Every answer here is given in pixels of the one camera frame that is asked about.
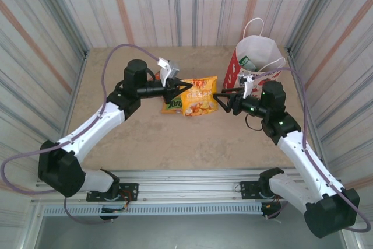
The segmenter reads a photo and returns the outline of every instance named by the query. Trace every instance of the black mounting bracket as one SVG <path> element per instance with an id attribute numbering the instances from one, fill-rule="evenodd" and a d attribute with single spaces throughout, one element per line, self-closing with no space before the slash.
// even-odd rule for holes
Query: black mounting bracket
<path id="1" fill-rule="evenodd" d="M 275 194 L 270 190 L 269 179 L 280 173 L 284 173 L 284 171 L 278 167 L 275 167 L 260 173 L 258 181 L 240 182 L 242 199 L 273 198 Z"/>
<path id="2" fill-rule="evenodd" d="M 119 190 L 118 194 L 114 198 L 108 198 L 107 193 L 105 192 L 97 192 L 91 191 L 87 194 L 86 200 L 89 202 L 131 202 L 137 201 L 139 195 L 139 184 L 138 183 L 119 183 Z"/>

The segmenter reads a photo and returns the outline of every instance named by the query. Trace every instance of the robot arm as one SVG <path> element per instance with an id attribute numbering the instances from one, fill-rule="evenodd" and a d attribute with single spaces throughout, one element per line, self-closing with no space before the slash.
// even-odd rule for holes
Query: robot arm
<path id="1" fill-rule="evenodd" d="M 248 93 L 252 87 L 252 77 L 243 74 L 241 78 L 245 80 L 245 88 L 224 89 L 221 94 L 215 94 L 214 98 L 227 113 L 232 110 L 234 115 L 238 115 L 244 111 L 251 116 L 260 117 L 264 133 L 291 159 L 307 186 L 302 187 L 284 174 L 283 170 L 275 168 L 260 174 L 258 183 L 261 194 L 267 198 L 279 195 L 289 201 L 304 214 L 309 229 L 318 237 L 355 224 L 356 212 L 331 185 L 356 207 L 360 200 L 358 194 L 354 189 L 346 190 L 306 142 L 305 148 L 311 159 L 329 182 L 324 180 L 320 171 L 311 163 L 302 145 L 303 133 L 300 126 L 285 112 L 286 94 L 282 84 L 266 82 L 261 98 L 257 99 Z M 228 98 L 228 102 L 223 102 L 219 97 Z"/>
<path id="2" fill-rule="evenodd" d="M 40 154 L 38 177 L 66 197 L 78 191 L 98 191 L 106 193 L 108 199 L 115 198 L 119 178 L 105 170 L 84 170 L 80 165 L 98 141 L 140 107 L 142 98 L 162 96 L 169 103 L 192 87 L 176 78 L 179 68 L 175 63 L 160 58 L 158 65 L 161 67 L 161 80 L 154 80 L 153 73 L 144 61 L 130 61 L 124 69 L 124 80 L 107 97 L 103 112 L 101 107 L 78 129 L 57 143 L 46 141 L 41 146 L 41 149 L 45 149 L 70 142 L 62 148 Z M 147 80 L 149 72 L 153 77 L 150 81 Z"/>

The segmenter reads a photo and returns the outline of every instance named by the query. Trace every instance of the corrugated metal wall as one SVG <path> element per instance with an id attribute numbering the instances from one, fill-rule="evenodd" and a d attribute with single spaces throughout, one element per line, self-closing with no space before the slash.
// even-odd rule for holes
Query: corrugated metal wall
<path id="1" fill-rule="evenodd" d="M 253 17 L 284 45 L 312 0 L 59 0 L 91 47 L 236 45 Z M 259 34 L 253 23 L 250 34 Z"/>
<path id="2" fill-rule="evenodd" d="M 62 133 L 83 51 L 65 37 L 45 0 L 0 0 L 0 160 L 37 150 Z M 11 162 L 16 185 L 35 186 L 37 160 Z M 0 247 L 20 241 L 30 197 L 0 181 Z"/>
<path id="3" fill-rule="evenodd" d="M 291 46 L 334 175 L 373 220 L 373 0 L 322 0 Z M 373 234 L 362 234 L 367 247 Z"/>

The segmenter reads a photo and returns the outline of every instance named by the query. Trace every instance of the table surface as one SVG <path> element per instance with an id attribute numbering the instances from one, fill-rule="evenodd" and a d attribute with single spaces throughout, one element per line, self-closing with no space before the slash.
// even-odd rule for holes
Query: table surface
<path id="1" fill-rule="evenodd" d="M 157 47 L 146 48 L 157 57 L 177 61 L 178 77 L 218 76 L 218 91 L 234 51 L 232 47 Z M 104 61 L 111 48 L 89 52 L 69 132 L 75 130 L 100 107 L 100 84 Z M 156 72 L 156 61 L 133 48 L 121 48 L 112 56 L 105 75 L 110 93 L 123 80 L 128 61 L 143 59 Z M 303 125 L 303 113 L 290 72 L 281 73 L 279 81 L 286 91 L 287 111 Z M 292 162 L 263 131 L 245 125 L 245 113 L 238 116 L 221 108 L 213 113 L 183 117 L 162 114 L 161 98 L 142 100 L 141 107 L 123 124 L 109 132 L 86 156 L 83 167 L 109 170 L 148 169 L 230 169 L 291 167 Z M 260 119 L 249 117 L 254 128 Z"/>

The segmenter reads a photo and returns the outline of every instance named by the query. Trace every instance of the snack bag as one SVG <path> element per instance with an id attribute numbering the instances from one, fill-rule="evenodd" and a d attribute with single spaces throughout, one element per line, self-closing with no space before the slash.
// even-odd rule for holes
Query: snack bag
<path id="1" fill-rule="evenodd" d="M 216 80 L 216 76 L 183 80 L 193 86 L 181 93 L 182 115 L 200 116 L 217 110 L 217 102 L 213 98 L 216 93 Z"/>
<path id="2" fill-rule="evenodd" d="M 158 71 L 155 73 L 156 79 L 159 80 L 159 74 L 160 72 Z M 180 113 L 182 110 L 181 108 L 181 98 L 180 95 L 173 98 L 169 104 L 163 103 L 161 113 Z"/>

